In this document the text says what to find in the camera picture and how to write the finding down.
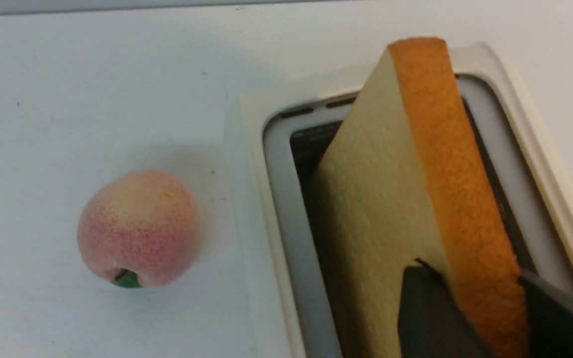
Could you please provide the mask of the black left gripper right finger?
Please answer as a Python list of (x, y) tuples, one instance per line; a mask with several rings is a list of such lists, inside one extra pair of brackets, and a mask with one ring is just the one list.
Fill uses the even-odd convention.
[(531, 358), (573, 358), (573, 297), (523, 270)]

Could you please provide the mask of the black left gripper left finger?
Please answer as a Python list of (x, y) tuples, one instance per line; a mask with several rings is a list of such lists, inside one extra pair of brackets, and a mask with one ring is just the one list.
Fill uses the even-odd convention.
[(398, 313), (403, 358), (495, 358), (454, 302), (442, 275), (425, 261), (404, 269)]

